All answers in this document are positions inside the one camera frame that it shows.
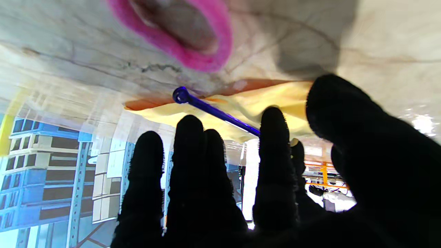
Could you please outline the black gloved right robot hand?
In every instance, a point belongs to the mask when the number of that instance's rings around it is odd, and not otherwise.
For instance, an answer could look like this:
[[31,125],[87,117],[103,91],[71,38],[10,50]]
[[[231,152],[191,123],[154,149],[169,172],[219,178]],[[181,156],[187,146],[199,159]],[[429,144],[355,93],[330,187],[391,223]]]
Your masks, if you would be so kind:
[[437,142],[334,74],[314,81],[306,116],[312,131],[332,143],[332,163],[356,200],[350,210],[300,223],[288,125],[279,108],[269,107],[260,120],[255,229],[249,230],[233,198],[222,137],[187,115],[175,131],[167,231],[161,225],[163,142],[148,131],[134,148],[110,246],[440,247],[440,180],[428,179],[440,172]]

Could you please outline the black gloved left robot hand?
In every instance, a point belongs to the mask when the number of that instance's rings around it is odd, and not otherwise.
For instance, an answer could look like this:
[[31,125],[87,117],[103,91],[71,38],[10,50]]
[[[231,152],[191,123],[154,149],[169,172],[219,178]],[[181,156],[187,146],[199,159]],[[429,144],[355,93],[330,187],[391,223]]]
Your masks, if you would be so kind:
[[307,194],[306,180],[303,178],[303,173],[306,170],[304,163],[305,152],[303,144],[296,138],[291,140],[291,161],[295,168],[297,179],[296,203],[299,213],[299,220],[301,224],[307,224],[326,215],[326,211],[322,206],[313,201]]

